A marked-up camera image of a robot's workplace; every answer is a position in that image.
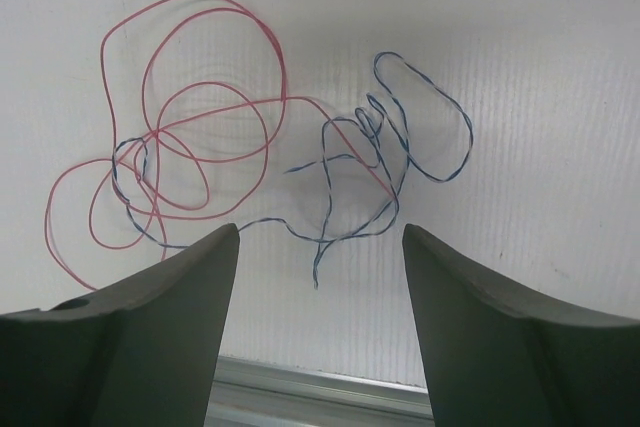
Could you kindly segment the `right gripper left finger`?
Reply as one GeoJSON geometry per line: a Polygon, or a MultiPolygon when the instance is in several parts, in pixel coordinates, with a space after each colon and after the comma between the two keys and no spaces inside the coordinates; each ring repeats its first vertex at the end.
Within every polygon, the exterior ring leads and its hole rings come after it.
{"type": "Polygon", "coordinates": [[[49,310],[1,318],[5,426],[201,426],[236,276],[224,225],[49,310]]]}

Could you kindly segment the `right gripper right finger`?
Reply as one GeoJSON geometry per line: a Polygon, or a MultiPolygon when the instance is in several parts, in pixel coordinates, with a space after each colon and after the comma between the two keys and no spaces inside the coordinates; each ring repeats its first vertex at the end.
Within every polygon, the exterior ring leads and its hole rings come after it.
{"type": "Polygon", "coordinates": [[[639,323],[526,287],[416,225],[407,284],[439,426],[635,426],[639,323]]]}

